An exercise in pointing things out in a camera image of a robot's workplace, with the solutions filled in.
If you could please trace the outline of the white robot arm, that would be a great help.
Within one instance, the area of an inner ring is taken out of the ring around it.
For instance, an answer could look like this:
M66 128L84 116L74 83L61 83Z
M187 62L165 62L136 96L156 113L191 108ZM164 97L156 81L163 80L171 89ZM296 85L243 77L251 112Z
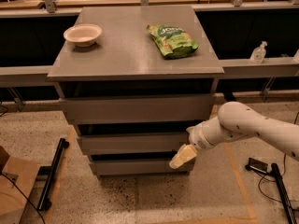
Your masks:
M299 126L270 119L239 102L222 105L217 116L187 128L189 143L184 144L169 162L177 169L197 156L224 142L256 136L270 146L299 161Z

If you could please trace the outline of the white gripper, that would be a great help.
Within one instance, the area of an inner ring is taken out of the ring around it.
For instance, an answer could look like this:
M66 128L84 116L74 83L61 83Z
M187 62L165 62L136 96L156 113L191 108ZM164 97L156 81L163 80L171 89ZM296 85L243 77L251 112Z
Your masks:
M214 147L205 138L202 124L188 127L186 131L189 134L189 142L191 145L184 144L180 147L177 154L169 162L169 166L172 169L177 169L184 163L195 158L197 155L196 149L208 150Z

